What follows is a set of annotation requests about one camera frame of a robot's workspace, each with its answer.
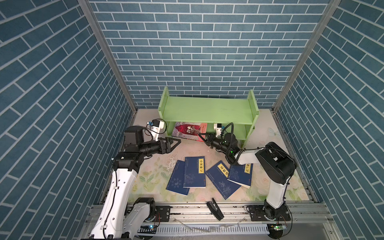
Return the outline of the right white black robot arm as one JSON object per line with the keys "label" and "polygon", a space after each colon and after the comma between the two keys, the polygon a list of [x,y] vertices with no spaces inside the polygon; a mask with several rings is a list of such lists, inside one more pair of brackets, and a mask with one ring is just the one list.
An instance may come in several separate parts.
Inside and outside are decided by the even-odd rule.
{"label": "right white black robot arm", "polygon": [[286,190],[295,173],[295,160],[276,143],[269,142],[256,149],[240,149],[234,134],[234,124],[229,123],[219,136],[213,133],[200,133],[199,138],[210,148],[225,155],[232,166],[260,163],[270,179],[269,192],[264,201],[264,215],[270,220],[277,220],[286,205]]}

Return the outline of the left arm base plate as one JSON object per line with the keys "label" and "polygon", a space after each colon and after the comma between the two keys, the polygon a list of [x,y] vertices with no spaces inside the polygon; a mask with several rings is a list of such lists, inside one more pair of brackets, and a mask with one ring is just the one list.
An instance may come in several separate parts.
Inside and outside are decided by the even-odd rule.
{"label": "left arm base plate", "polygon": [[156,206],[155,215],[153,218],[148,220],[147,222],[169,222],[170,220],[170,213],[171,213],[171,206]]}

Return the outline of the red Hamlet picture book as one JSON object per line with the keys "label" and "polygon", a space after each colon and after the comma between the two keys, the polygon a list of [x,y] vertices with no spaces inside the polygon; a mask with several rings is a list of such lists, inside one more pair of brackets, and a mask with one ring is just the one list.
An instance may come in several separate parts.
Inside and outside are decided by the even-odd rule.
{"label": "red Hamlet picture book", "polygon": [[207,132],[207,123],[176,122],[172,136],[187,140],[203,142],[199,134]]}

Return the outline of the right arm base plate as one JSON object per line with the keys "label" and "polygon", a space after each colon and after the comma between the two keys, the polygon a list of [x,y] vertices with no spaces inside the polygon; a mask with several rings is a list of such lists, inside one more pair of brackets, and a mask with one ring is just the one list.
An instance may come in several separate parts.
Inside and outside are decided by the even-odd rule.
{"label": "right arm base plate", "polygon": [[248,205],[246,211],[250,215],[252,222],[290,221],[292,219],[291,212],[286,204],[278,209],[274,209],[269,205]]}

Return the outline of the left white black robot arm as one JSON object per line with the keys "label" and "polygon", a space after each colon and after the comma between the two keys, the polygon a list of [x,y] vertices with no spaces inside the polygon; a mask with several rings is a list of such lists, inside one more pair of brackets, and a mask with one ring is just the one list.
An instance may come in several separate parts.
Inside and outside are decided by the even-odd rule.
{"label": "left white black robot arm", "polygon": [[124,132],[123,148],[114,158],[110,188],[90,240],[132,240],[146,220],[156,217],[154,198],[138,198],[129,214],[128,198],[144,160],[171,153],[181,140],[152,137],[145,141],[144,133],[148,131],[143,126],[131,126]]}

